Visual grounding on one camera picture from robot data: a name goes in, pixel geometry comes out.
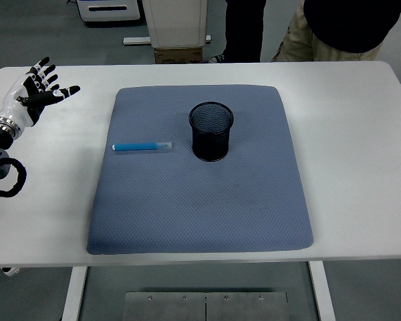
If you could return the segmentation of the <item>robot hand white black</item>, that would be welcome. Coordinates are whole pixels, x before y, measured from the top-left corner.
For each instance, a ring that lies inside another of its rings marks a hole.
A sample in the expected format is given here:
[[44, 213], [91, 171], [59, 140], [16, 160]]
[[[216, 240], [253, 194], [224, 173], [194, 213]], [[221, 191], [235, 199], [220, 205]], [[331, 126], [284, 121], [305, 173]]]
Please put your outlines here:
[[0, 120], [19, 131], [34, 126], [44, 108], [58, 104], [80, 91], [79, 86], [62, 88], [56, 82], [55, 65], [45, 57], [14, 83], [3, 100]]

